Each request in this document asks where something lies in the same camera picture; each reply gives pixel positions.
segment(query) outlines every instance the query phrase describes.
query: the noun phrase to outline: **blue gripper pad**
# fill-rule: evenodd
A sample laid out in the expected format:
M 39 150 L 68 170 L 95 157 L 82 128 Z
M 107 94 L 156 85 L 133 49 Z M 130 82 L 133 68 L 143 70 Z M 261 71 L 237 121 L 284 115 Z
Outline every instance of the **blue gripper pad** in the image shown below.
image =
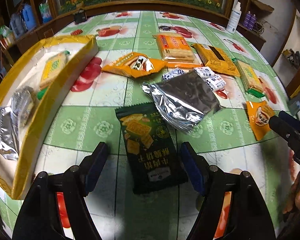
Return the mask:
M 202 156 L 196 154 L 189 142 L 181 144 L 180 156 L 194 190 L 204 196 L 207 193 L 205 183 L 208 176 L 207 173 L 202 174 L 202 169 L 208 167 L 208 163 Z

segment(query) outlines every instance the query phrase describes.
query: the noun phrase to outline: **white candy wrapper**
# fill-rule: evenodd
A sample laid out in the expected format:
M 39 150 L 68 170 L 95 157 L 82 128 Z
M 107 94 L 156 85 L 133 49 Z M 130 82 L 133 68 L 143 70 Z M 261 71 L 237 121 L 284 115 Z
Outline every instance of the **white candy wrapper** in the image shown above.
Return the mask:
M 180 76 L 180 75 L 182 75 L 184 73 L 185 72 L 182 69 L 180 69 L 180 68 L 177 67 L 175 69 L 172 69 L 168 73 L 163 74 L 162 75 L 162 81 L 169 80 L 170 78 L 174 78 L 174 77 Z
M 195 67 L 194 71 L 202 78 L 206 79 L 215 75 L 209 67 Z
M 226 82 L 218 74 L 205 80 L 206 84 L 210 87 L 213 92 L 216 92 L 225 87 Z

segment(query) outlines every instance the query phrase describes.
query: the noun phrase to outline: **blue plastic jug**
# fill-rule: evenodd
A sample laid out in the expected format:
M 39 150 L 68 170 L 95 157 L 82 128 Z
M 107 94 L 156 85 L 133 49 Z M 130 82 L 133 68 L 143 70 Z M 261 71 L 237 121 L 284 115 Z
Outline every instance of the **blue plastic jug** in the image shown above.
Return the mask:
M 37 23 L 34 19 L 32 8 L 30 5 L 25 4 L 22 10 L 23 18 L 26 22 L 27 29 L 30 31 L 37 26 Z

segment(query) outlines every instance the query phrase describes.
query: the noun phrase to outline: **yellow snack box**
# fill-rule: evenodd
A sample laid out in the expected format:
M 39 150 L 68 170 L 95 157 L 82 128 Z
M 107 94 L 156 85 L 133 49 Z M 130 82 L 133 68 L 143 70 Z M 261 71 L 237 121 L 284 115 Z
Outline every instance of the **yellow snack box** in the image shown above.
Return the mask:
M 274 111 L 266 101 L 261 103 L 247 101 L 246 103 L 251 129 L 257 141 L 260 141 L 271 130 L 269 119 L 274 116 Z
M 197 50 L 204 65 L 211 68 L 211 70 L 240 77 L 237 67 L 222 49 L 198 43 L 194 43 L 192 46 Z
M 130 52 L 104 66 L 102 71 L 138 78 L 159 72 L 164 66 L 165 62 L 163 60 L 148 58 L 147 55 L 137 52 Z
M 167 61 L 167 67 L 201 67 L 190 46 L 182 35 L 177 33 L 158 33 L 156 38 L 161 57 Z

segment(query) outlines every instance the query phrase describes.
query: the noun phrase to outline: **table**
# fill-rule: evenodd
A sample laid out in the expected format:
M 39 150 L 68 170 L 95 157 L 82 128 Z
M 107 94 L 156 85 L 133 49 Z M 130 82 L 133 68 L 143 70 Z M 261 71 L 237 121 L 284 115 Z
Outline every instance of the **table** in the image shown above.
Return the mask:
M 260 52 L 240 33 L 230 34 L 214 23 L 168 12 L 115 12 L 92 17 L 80 25 L 71 23 L 56 35 L 70 34 L 77 29 L 82 29 L 83 34 L 98 33 L 100 51 L 96 56 L 103 60 L 103 66 L 131 51 L 159 59 L 152 35 L 168 29 L 161 26 L 169 26 L 169 32 L 184 28 L 191 33 L 187 32 L 185 37 L 189 44 L 213 45 L 222 48 L 229 57 L 249 63 L 257 76 L 268 83 L 274 97 L 271 101 L 263 100 L 267 100 L 276 113 L 288 111 L 286 91 Z M 90 88 L 69 92 L 45 138 L 35 174 L 40 171 L 62 173 L 91 154 L 98 142 L 110 146 L 111 154 L 97 186 L 85 199 L 103 239 L 183 240 L 198 215 L 198 194 L 190 182 L 146 195 L 132 193 L 132 176 L 120 123 L 114 112 L 119 106 L 151 101 L 140 85 L 144 81 L 160 81 L 167 71 L 165 68 L 160 73 L 135 80 L 101 73 Z M 170 134 L 176 147 L 189 141 L 209 164 L 225 172 L 234 168 L 250 171 L 278 230 L 284 200 L 300 167 L 292 161 L 290 149 L 276 133 L 271 131 L 262 141 L 255 140 L 244 103 L 261 99 L 247 94 L 240 78 L 222 76 L 227 83 L 226 96 L 216 96 L 224 109 L 206 117 L 191 135 L 172 128 Z M 21 204 L 22 201 L 11 200 L 0 188 L 0 214 L 9 234 Z M 65 233 L 73 238 L 70 228 L 65 228 Z

